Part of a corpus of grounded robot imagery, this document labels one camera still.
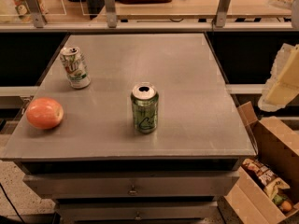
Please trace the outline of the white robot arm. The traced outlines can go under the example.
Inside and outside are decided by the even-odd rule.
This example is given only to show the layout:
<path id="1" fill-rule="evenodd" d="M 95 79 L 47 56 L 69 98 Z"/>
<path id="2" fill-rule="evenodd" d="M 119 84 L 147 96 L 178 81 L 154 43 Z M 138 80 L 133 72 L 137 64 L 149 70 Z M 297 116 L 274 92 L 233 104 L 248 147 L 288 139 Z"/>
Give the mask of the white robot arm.
<path id="1" fill-rule="evenodd" d="M 276 55 L 270 74 L 258 107 L 262 111 L 275 112 L 299 94 L 299 45 L 284 43 Z"/>

